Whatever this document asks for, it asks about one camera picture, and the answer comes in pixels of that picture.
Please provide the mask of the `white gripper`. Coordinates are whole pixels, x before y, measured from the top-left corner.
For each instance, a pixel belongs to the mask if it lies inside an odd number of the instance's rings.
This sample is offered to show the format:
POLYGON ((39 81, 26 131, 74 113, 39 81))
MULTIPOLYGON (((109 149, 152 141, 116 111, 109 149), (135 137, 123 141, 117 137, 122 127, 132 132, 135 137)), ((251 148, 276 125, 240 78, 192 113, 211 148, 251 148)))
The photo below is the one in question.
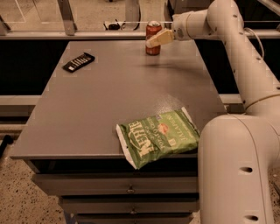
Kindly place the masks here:
POLYGON ((146 40, 145 44, 148 48, 169 44, 174 40, 190 40, 191 37, 188 33, 187 22, 191 12, 182 14, 174 14, 172 16, 171 30, 163 29, 157 34, 151 36, 146 40))

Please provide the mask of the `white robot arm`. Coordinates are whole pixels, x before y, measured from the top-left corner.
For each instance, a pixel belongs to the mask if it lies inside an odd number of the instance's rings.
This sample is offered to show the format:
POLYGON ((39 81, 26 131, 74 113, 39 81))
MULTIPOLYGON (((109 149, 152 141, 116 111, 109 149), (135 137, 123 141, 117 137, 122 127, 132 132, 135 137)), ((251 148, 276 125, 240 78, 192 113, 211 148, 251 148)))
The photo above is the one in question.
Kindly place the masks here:
POLYGON ((172 17, 148 47, 174 39, 218 39, 225 47, 244 114, 221 115, 201 131, 198 149, 201 224, 274 224, 269 168, 279 164, 279 81, 251 44, 235 0, 172 17))

